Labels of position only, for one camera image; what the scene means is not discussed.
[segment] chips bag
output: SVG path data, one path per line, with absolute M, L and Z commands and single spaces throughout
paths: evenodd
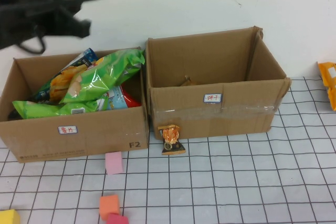
M 88 102 L 73 102 L 49 105 L 29 101 L 14 101 L 13 105 L 23 119 L 46 118 L 50 116 L 82 114 L 107 109 L 108 97 Z
M 67 93 L 72 78 L 85 70 L 98 60 L 91 48 L 82 52 L 72 62 L 45 83 L 29 101 L 58 103 Z
M 328 97 L 333 110 L 336 111 L 336 64 L 332 62 L 319 63 L 323 85 L 328 88 Z
M 144 63 L 143 51 L 139 49 L 124 49 L 107 55 L 95 66 L 74 76 L 61 102 L 97 99 L 132 77 Z

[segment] green snack bag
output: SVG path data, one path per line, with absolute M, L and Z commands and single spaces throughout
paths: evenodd
M 14 101 L 13 105 L 23 119 L 46 118 L 49 116 L 82 114 L 107 109 L 108 97 L 88 102 L 74 102 L 60 105 L 49 105 L 29 101 Z
M 139 49 L 124 49 L 107 55 L 92 68 L 74 76 L 61 102 L 97 99 L 132 77 L 144 63 L 143 50 Z

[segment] cardboard box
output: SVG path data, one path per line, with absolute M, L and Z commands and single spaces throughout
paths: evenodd
M 97 52 L 103 57 L 114 52 Z M 140 73 L 125 89 L 142 106 L 40 119 L 8 121 L 15 100 L 26 100 L 79 54 L 14 59 L 0 100 L 0 137 L 19 162 L 148 148 L 149 127 Z
M 182 139 L 268 131 L 291 80 L 252 27 L 149 39 L 146 83 L 155 137 L 177 124 Z

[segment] white label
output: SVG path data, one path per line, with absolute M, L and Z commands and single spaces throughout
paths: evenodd
M 331 78 L 335 78 L 336 77 L 336 70 L 335 70 L 334 67 L 329 68 L 328 71 L 329 71 L 329 74 L 330 74 Z
M 222 101 L 222 94 L 205 94 L 203 101 L 206 103 L 220 103 Z
M 73 114 L 83 114 L 85 113 L 85 108 L 79 108 L 79 109 L 72 109 L 71 110 L 71 115 Z
M 74 134 L 77 133 L 77 127 L 76 126 L 59 126 L 58 127 L 59 134 Z

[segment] orange snack package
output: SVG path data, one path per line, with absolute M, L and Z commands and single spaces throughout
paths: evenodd
M 328 88 L 328 97 L 331 107 L 336 111 L 336 63 L 319 63 L 323 85 Z

